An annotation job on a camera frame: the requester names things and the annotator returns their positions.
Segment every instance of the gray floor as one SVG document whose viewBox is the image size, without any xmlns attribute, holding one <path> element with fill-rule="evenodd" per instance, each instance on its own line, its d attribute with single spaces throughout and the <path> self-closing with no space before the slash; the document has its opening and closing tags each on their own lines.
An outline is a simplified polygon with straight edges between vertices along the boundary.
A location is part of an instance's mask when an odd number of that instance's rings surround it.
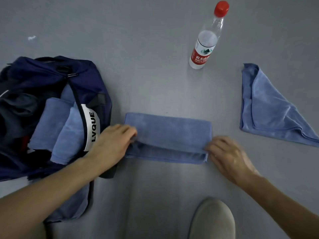
<svg viewBox="0 0 319 239">
<path fill-rule="evenodd" d="M 253 62 L 319 132 L 319 0 L 228 0 L 220 42 L 206 67 L 192 70 L 196 36 L 217 1 L 1 0 L 0 66 L 18 56 L 92 60 L 113 101 L 113 124 L 126 112 L 210 120 L 214 135 L 238 140 L 261 174 L 319 213 L 318 148 L 239 130 L 242 63 Z M 25 182 L 0 183 L 0 194 Z M 211 163 L 141 160 L 123 161 L 112 180 L 97 179 L 91 210 L 53 231 L 68 239 L 186 238 L 208 196 L 230 207 L 237 238 L 286 238 Z"/>
</svg>

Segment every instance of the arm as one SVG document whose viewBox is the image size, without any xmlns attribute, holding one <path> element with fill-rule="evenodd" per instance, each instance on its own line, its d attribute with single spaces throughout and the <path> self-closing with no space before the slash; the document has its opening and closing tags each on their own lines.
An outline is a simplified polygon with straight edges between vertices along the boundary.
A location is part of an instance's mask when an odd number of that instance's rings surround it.
<svg viewBox="0 0 319 239">
<path fill-rule="evenodd" d="M 319 216 L 263 178 L 236 142 L 214 137 L 206 149 L 219 171 L 249 194 L 290 238 L 319 238 Z"/>
<path fill-rule="evenodd" d="M 1 238 L 21 238 L 76 191 L 124 157 L 136 129 L 106 128 L 90 152 L 64 169 L 0 199 Z"/>
</svg>

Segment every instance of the hand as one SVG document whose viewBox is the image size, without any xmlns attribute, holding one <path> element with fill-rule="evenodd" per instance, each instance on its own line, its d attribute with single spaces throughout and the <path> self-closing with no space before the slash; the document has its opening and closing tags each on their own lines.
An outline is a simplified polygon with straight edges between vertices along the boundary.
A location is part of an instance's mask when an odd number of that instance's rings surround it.
<svg viewBox="0 0 319 239">
<path fill-rule="evenodd" d="M 260 173 L 245 151 L 227 136 L 216 136 L 205 148 L 218 170 L 239 187 L 249 182 L 250 175 Z"/>
<path fill-rule="evenodd" d="M 131 138 L 136 135 L 136 129 L 129 125 L 109 126 L 101 133 L 85 158 L 94 161 L 101 170 L 100 173 L 103 173 L 124 157 L 132 142 Z"/>
</svg>

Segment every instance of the red label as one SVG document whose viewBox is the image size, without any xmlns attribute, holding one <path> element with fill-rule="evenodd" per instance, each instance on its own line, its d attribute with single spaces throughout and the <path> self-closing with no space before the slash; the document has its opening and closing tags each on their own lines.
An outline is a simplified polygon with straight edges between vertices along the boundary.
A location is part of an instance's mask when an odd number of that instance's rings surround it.
<svg viewBox="0 0 319 239">
<path fill-rule="evenodd" d="M 196 49 L 194 48 L 192 52 L 192 56 L 190 56 L 190 58 L 194 64 L 202 65 L 206 63 L 209 56 L 210 55 L 206 55 L 206 56 L 200 55 L 199 53 L 197 53 Z"/>
</svg>

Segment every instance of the black strap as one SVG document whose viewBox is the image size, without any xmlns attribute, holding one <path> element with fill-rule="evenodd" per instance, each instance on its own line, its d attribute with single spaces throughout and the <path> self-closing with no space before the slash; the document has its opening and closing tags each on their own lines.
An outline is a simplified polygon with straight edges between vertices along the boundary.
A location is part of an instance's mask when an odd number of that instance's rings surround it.
<svg viewBox="0 0 319 239">
<path fill-rule="evenodd" d="M 40 62 L 63 62 L 65 60 L 53 58 L 53 57 L 40 57 L 36 58 L 35 60 L 40 61 Z"/>
</svg>

